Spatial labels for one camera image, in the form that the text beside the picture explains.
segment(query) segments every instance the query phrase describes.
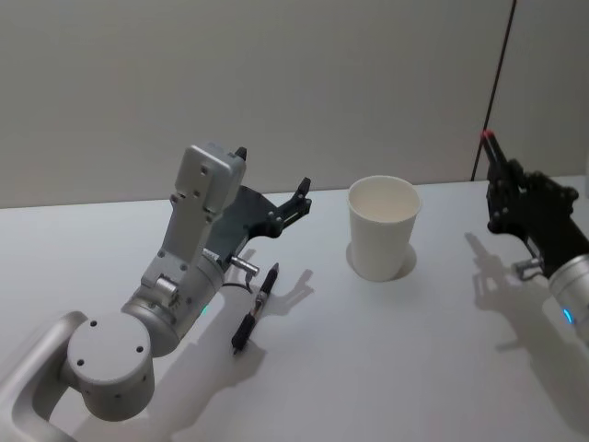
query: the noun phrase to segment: black pen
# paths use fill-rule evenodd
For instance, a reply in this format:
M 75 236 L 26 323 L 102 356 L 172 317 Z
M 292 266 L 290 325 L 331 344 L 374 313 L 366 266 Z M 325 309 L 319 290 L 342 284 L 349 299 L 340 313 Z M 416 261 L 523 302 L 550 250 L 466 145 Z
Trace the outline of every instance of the black pen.
M 241 352 L 245 348 L 246 343 L 248 343 L 249 336 L 256 326 L 256 321 L 260 317 L 260 313 L 264 309 L 266 301 L 268 301 L 268 297 L 270 296 L 270 292 L 274 286 L 274 283 L 276 282 L 277 277 L 278 262 L 272 266 L 268 272 L 268 275 L 266 276 L 266 279 L 264 280 L 264 283 L 261 285 L 260 291 L 256 295 L 253 309 L 250 310 L 245 318 L 241 321 L 236 334 L 234 334 L 233 338 L 231 338 L 234 355 L 236 355 L 237 352 Z

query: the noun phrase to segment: paper cup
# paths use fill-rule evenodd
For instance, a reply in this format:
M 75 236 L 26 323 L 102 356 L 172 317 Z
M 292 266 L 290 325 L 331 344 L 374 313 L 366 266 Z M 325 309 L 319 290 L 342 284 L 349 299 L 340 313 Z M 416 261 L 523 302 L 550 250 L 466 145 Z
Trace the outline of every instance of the paper cup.
M 374 176 L 348 191 L 352 265 L 369 281 L 388 281 L 401 268 L 422 200 L 415 188 L 396 177 Z

